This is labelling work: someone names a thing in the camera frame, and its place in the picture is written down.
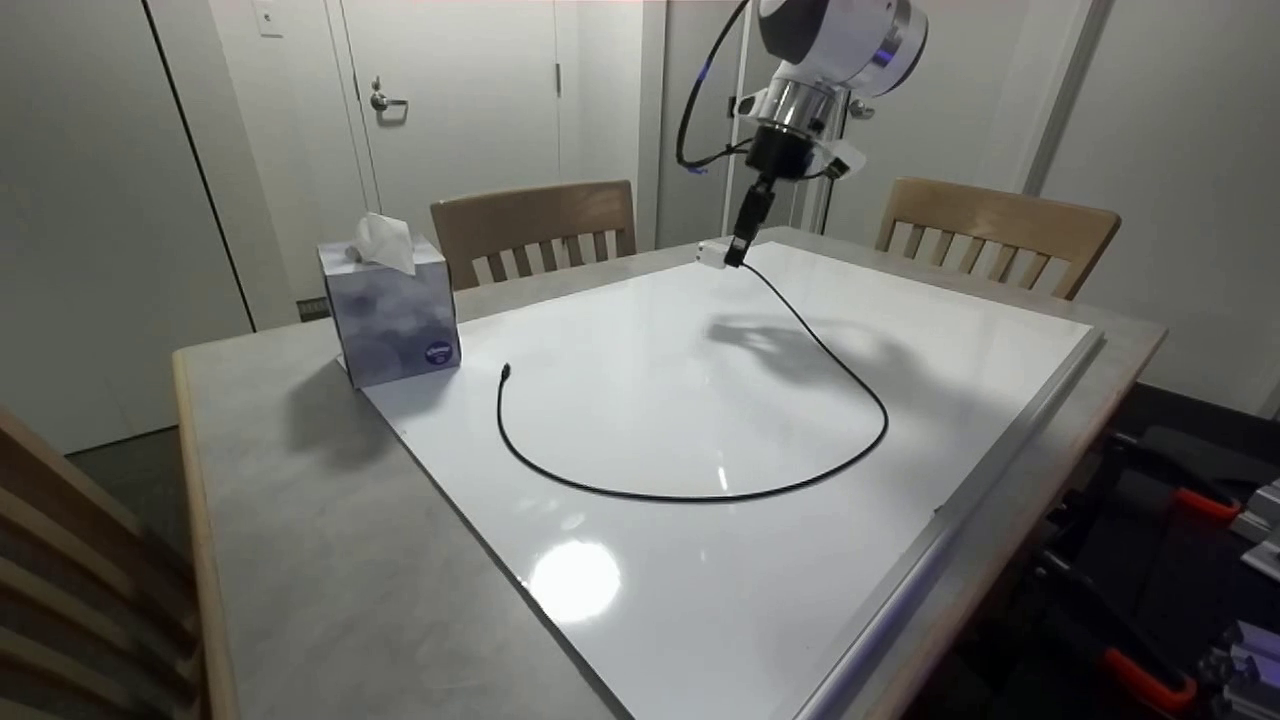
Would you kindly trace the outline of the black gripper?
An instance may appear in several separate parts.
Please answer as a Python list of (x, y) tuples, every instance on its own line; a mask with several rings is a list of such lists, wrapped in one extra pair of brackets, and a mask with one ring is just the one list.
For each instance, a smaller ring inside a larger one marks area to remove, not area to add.
[(724, 252), (728, 270), (738, 270), (746, 259), (746, 249), (771, 213), (781, 181), (840, 181), (852, 160), (833, 145), (820, 145), (817, 135), (762, 123), (746, 145), (746, 168), (756, 171), (756, 181), (731, 226), (731, 244)]

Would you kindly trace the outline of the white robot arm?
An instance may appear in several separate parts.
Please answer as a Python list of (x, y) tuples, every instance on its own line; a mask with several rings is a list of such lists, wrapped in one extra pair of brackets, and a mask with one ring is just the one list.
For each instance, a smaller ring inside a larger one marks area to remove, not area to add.
[(746, 168), (728, 270), (746, 259), (781, 181), (803, 181), (827, 147), (825, 130), (840, 105), (897, 92), (926, 49), (926, 15), (913, 0), (760, 0), (756, 29), (774, 55), (771, 79), (750, 97)]

